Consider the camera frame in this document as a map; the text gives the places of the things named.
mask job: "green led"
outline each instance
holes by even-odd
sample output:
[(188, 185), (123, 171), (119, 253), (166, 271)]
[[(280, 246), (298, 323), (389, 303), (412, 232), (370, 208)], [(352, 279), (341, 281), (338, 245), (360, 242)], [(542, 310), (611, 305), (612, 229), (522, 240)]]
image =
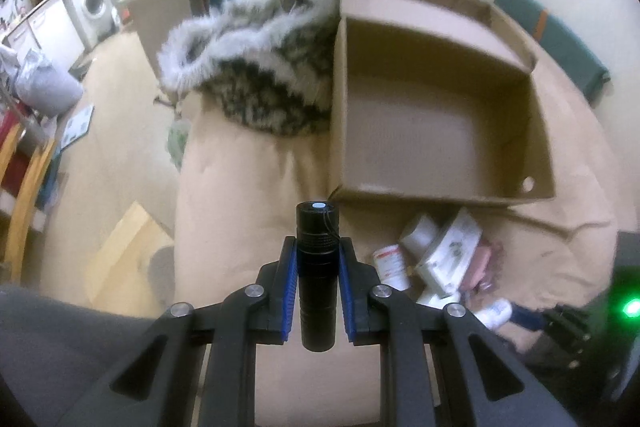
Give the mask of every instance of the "green led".
[(622, 312), (630, 319), (640, 317), (640, 299), (631, 299), (622, 308)]

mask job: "white container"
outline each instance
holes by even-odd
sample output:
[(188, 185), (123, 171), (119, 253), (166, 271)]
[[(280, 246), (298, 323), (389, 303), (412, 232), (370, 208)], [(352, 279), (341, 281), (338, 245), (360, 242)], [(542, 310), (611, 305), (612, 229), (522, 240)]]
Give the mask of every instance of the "white container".
[(411, 287), (399, 245), (376, 250), (373, 253), (373, 264), (383, 284), (400, 291)]
[(476, 220), (466, 208), (460, 208), (415, 266), (415, 272), (441, 298), (453, 295), (460, 288), (481, 235)]
[(486, 326), (488, 330), (497, 330), (509, 322), (513, 314), (513, 307), (507, 299), (498, 299), (491, 306), (474, 313), (476, 318)]
[(416, 261), (420, 261), (438, 235), (438, 231), (438, 226), (431, 216), (418, 214), (402, 230), (400, 244), (411, 252)]
[(426, 288), (416, 302), (418, 304), (422, 304), (423, 306), (428, 306), (429, 308), (437, 308), (441, 310), (447, 304), (460, 302), (460, 292), (455, 292), (453, 293), (453, 295), (442, 299), (436, 292), (432, 291), (429, 288)]

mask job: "pink object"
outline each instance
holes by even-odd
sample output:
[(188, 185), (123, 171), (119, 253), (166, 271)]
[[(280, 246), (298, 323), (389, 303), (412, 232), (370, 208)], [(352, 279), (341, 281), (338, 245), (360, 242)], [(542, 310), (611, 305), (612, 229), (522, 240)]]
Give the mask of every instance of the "pink object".
[(460, 283), (461, 292), (470, 291), (478, 286), (485, 275), (491, 255), (491, 245), (480, 244), (476, 247), (471, 263), (469, 263), (469, 268), (466, 269), (465, 276), (462, 278), (462, 283)]

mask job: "orange stripe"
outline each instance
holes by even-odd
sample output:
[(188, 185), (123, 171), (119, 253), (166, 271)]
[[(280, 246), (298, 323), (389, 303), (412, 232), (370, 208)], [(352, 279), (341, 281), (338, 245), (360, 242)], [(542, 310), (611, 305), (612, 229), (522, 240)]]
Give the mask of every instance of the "orange stripe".
[(542, 34), (545, 32), (546, 20), (549, 17), (549, 12), (546, 10), (542, 10), (540, 12), (540, 18), (538, 19), (538, 23), (536, 24), (536, 29), (533, 30), (532, 36), (536, 39), (537, 42), (540, 42), (542, 38)]

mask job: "black flashlight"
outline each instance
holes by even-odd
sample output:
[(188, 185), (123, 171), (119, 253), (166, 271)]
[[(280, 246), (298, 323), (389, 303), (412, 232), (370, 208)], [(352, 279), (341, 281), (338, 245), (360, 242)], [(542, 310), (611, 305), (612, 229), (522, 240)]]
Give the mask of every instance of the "black flashlight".
[(340, 235), (338, 210), (326, 201), (296, 207), (302, 345), (327, 351), (335, 342)]

